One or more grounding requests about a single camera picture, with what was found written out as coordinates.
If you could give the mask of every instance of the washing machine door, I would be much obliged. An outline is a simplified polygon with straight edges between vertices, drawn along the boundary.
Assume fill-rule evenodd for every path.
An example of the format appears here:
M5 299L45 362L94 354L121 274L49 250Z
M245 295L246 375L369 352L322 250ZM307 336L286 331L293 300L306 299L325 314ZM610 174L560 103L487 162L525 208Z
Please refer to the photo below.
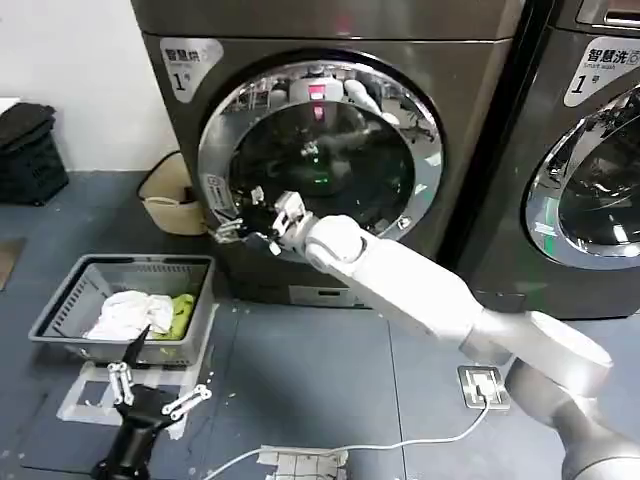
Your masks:
M293 190L319 217L346 214L372 234L401 238L429 209L443 168L433 108L421 98L348 61L297 62L247 78L202 134L198 171L209 208L225 223L242 215L256 186L272 203Z
M553 147L525 212L535 245L564 265L640 265L640 88L583 119Z

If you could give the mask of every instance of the black crate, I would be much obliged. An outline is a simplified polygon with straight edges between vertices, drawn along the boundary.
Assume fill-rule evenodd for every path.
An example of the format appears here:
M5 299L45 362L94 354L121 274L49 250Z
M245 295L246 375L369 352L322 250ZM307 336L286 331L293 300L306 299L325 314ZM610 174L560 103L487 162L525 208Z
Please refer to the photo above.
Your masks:
M0 149L0 202L44 205L69 182L53 122L51 117Z

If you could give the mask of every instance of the white cable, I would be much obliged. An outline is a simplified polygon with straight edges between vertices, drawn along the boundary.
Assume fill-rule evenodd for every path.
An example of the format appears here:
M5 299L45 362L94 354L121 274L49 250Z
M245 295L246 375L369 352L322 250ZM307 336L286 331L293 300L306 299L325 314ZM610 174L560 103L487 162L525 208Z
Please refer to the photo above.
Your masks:
M220 475L225 470L231 468L236 463L241 462L249 457L254 455L260 455L261 453L281 453L284 455L315 455L320 457L329 457L331 455L335 455L337 453L348 452L351 450L395 450L396 448L408 447L410 445L432 445L432 444L441 444L441 443L453 443L463 438L469 436L471 432L473 432L478 425L482 423L485 419L489 410L491 408L491 404L485 399L485 407L482 410L482 413L478 415L478 417L473 421L469 427L459 435L455 437L446 437L446 438L420 438L417 440L405 440L404 442L394 443L393 445L346 445L344 447L333 448L331 450L317 450L317 449L308 449L304 448L279 448L279 447L262 447L256 448L255 450L251 450L249 452L243 453L242 455L234 458L233 460L229 460L227 463L211 472L209 475L204 477L202 480L212 480L213 478Z

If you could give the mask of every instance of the white wall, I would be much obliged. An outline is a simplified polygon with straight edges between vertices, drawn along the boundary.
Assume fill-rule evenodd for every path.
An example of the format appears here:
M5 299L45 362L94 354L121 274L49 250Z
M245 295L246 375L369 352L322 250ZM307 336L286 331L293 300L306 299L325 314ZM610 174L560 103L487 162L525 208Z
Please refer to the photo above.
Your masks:
M70 170L146 170L177 145L129 0L0 0L0 96L57 109Z

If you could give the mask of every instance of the control panel label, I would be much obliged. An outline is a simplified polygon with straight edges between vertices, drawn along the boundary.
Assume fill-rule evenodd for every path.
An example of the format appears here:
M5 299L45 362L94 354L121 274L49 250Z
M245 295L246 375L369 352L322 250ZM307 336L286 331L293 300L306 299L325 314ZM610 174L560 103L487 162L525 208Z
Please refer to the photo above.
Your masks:
M173 93L182 103L189 103L207 72L220 61L223 49L212 38L175 38L160 40L162 60Z
M209 207L215 211L235 213L235 205L227 182L217 175L203 174L204 193Z
M575 107L615 79L640 66L640 39L599 37L587 46L564 95Z

